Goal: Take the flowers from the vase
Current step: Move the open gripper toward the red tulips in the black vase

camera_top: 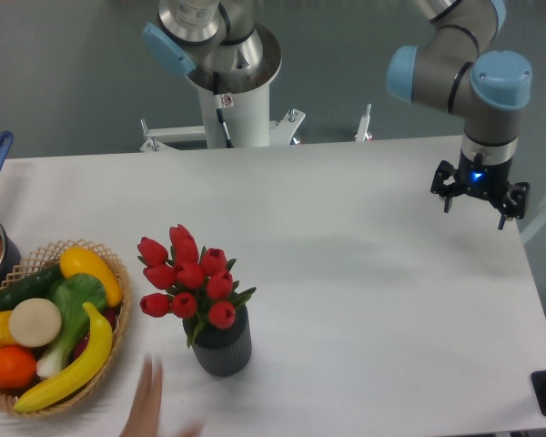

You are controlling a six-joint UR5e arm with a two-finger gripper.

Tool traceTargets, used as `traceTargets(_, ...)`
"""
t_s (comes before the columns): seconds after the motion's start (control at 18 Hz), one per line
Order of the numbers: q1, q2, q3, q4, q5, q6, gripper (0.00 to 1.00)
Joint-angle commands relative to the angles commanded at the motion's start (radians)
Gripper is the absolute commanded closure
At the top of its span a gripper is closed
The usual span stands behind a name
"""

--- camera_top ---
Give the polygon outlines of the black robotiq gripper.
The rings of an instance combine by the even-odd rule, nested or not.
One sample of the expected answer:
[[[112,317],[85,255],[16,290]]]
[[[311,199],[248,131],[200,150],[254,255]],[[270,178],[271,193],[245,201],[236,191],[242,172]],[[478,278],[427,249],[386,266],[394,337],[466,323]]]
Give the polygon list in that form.
[[[472,197],[493,200],[491,205],[500,212],[498,230],[503,230],[507,221],[523,219],[528,210],[530,184],[509,184],[512,159],[485,165],[460,153],[458,169],[442,160],[435,170],[430,192],[444,203],[443,211],[449,213],[452,200],[460,194],[460,187]]]

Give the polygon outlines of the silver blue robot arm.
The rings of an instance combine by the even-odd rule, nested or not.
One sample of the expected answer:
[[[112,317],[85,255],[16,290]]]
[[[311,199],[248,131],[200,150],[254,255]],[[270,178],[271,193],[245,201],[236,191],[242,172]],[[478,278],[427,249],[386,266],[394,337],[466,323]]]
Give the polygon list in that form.
[[[492,51],[506,8],[501,1],[421,1],[435,34],[399,48],[386,87],[398,99],[460,117],[457,165],[442,162],[431,191],[446,204],[461,195],[489,202],[502,220],[520,219],[530,187],[510,183],[532,69],[522,55]],[[278,40],[251,1],[163,1],[142,32],[148,51],[197,89],[207,145],[267,147],[280,130],[269,119],[269,86],[281,66]]]

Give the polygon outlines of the blurred human hand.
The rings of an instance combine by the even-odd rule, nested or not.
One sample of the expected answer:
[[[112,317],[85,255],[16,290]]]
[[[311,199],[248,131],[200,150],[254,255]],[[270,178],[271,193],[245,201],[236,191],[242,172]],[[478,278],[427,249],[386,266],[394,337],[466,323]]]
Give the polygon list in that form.
[[[163,399],[163,366],[145,357],[131,409],[120,436],[156,437]]]

